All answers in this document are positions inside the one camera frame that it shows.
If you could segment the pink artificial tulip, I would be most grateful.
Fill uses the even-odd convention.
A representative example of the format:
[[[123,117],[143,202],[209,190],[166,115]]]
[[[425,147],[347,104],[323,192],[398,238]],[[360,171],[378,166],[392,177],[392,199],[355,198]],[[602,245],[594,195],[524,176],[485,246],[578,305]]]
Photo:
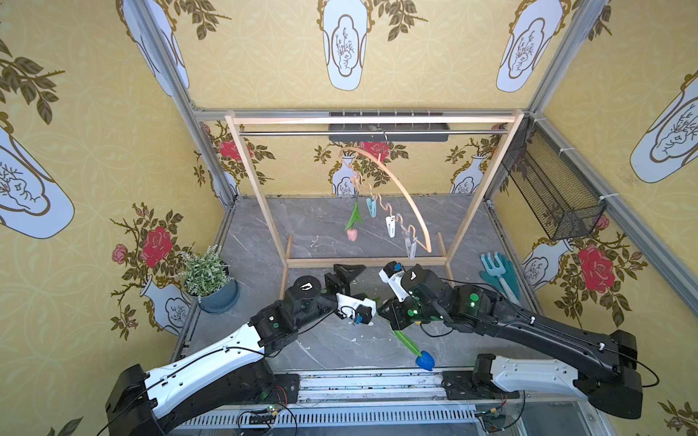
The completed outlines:
[[[358,172],[354,171],[352,177],[350,178],[350,181],[352,182],[356,194],[354,195],[354,208],[345,227],[345,232],[348,240],[354,243],[358,238],[358,230],[356,228],[356,223],[364,222],[359,206],[361,175],[358,174]]]

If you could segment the blue artificial tulip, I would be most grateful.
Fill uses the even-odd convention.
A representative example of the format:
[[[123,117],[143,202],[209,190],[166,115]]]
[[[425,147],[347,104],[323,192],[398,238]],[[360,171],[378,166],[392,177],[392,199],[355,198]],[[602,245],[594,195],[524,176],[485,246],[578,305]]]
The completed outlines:
[[[405,347],[414,354],[416,357],[416,365],[428,372],[432,372],[434,370],[434,367],[436,366],[436,360],[434,357],[429,354],[427,351],[422,351],[419,349],[419,347],[414,343],[412,339],[410,339],[404,332],[402,331],[395,331],[392,330],[392,333],[400,341],[402,345],[405,345]]]

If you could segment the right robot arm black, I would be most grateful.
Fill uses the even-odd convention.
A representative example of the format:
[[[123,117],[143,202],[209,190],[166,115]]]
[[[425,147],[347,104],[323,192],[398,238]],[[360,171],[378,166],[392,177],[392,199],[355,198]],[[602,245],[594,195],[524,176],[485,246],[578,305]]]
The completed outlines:
[[[630,332],[577,329],[528,311],[495,290],[474,283],[452,287],[421,265],[405,269],[391,262],[379,276],[394,293],[378,310],[393,331],[441,322],[461,334],[521,344],[575,368],[572,385],[594,408],[627,420],[641,417],[646,386]]]

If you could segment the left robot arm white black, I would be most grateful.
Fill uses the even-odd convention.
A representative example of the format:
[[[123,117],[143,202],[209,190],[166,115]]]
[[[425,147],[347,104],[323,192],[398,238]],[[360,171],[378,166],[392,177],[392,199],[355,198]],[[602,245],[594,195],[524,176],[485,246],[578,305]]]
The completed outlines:
[[[333,314],[370,323],[374,301],[351,295],[352,281],[364,270],[363,265],[334,265],[323,281],[301,276],[283,299],[205,349],[148,372],[139,364],[127,368],[105,404],[105,431],[166,435],[220,406],[269,396],[277,381],[267,361],[299,335]]]

